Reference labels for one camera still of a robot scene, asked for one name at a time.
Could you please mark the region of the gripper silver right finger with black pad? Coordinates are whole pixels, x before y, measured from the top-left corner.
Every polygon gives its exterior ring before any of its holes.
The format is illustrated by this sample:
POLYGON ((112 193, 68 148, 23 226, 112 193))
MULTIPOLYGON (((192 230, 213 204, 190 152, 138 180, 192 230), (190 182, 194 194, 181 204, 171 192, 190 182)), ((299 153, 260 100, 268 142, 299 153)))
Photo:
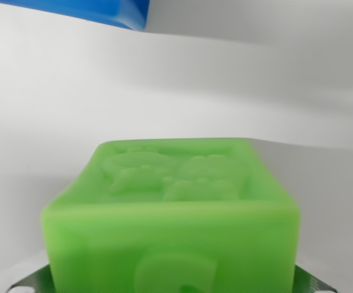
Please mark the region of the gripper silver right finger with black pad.
POLYGON ((294 293, 314 293, 318 291, 338 292, 331 285, 296 266, 294 270, 294 293))

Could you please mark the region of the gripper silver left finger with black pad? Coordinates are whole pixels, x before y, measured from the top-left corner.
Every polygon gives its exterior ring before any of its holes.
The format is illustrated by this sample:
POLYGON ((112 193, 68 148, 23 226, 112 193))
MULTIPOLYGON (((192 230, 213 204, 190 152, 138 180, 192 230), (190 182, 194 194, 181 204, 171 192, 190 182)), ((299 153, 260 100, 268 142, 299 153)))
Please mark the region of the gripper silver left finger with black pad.
POLYGON ((52 275, 49 265, 14 283, 8 293, 48 293, 52 292, 52 275))

